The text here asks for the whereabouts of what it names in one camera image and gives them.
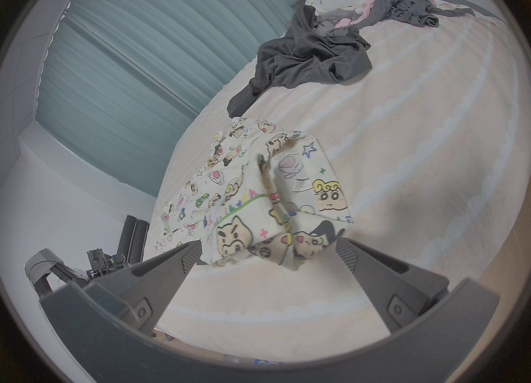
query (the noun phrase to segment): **green curtain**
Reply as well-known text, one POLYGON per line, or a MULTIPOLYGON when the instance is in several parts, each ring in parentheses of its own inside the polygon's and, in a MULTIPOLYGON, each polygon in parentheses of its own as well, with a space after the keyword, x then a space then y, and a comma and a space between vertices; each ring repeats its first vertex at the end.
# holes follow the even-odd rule
POLYGON ((293 0, 72 0, 43 67, 37 121, 85 161, 157 195, 176 142, 281 36, 293 0))

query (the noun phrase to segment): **yellow hair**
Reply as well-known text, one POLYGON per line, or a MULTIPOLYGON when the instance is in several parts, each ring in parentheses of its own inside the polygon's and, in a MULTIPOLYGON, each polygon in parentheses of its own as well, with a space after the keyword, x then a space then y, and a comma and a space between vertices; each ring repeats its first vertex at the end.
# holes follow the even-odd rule
POLYGON ((339 188, 339 183, 335 180, 331 180, 328 182, 325 182, 323 180, 315 180, 313 182, 313 190, 316 193, 319 193, 320 191, 337 190, 338 188, 339 188))

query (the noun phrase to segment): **curtain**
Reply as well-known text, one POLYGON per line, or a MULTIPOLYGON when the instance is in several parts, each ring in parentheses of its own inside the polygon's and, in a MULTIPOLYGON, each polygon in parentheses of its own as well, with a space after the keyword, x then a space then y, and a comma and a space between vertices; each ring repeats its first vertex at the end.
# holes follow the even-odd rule
POLYGON ((72 0, 43 66, 37 121, 91 165, 157 195, 176 142, 282 36, 293 0, 72 0))

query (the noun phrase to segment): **cable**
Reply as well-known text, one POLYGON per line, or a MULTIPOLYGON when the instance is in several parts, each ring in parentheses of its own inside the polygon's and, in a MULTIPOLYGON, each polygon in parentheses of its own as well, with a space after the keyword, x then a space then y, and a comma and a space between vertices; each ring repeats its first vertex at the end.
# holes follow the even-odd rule
POLYGON ((30 271, 28 272, 28 280, 30 280, 30 283, 31 283, 31 278, 30 278, 30 277, 31 277, 31 271, 32 271, 32 269, 33 269, 34 267, 36 267, 38 264, 40 264, 40 263, 44 263, 44 262, 53 262, 54 264, 60 263, 59 261, 57 261, 57 260, 52 260, 52 259, 49 259, 49 260, 41 260, 41 261, 39 261, 39 262, 37 262, 37 263, 34 263, 33 266, 30 268, 30 271))

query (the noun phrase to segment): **bed sheet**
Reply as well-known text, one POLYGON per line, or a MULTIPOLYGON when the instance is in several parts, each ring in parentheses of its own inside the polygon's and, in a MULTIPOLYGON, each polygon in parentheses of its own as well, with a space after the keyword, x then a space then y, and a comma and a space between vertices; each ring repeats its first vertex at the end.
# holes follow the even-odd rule
MULTIPOLYGON (((244 116, 317 137, 347 199, 346 236, 450 279, 478 278, 522 205, 531 169, 530 86, 518 44, 495 19, 384 21, 361 31, 373 69, 337 85, 270 88, 244 116)), ((151 221, 227 130, 249 63, 177 143, 151 221)), ((352 351, 388 335, 334 249, 293 272, 258 258, 194 267, 157 329, 197 347, 271 361, 352 351)))

